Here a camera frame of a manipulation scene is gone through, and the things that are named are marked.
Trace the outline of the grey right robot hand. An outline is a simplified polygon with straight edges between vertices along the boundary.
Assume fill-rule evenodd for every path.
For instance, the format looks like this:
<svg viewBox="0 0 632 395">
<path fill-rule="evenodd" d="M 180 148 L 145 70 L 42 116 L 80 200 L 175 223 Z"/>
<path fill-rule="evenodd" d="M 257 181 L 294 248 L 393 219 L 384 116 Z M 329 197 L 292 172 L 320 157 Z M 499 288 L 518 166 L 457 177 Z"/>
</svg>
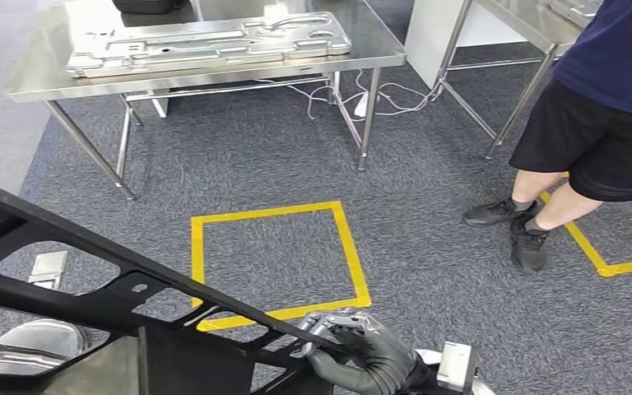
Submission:
<svg viewBox="0 0 632 395">
<path fill-rule="evenodd" d="M 430 377 L 421 356 L 375 316 L 352 307 L 307 313 L 298 328 L 321 336 L 329 332 L 355 363 L 349 366 L 319 350 L 313 343 L 301 354 L 316 375 L 358 394 L 402 394 L 422 388 Z"/>
</svg>

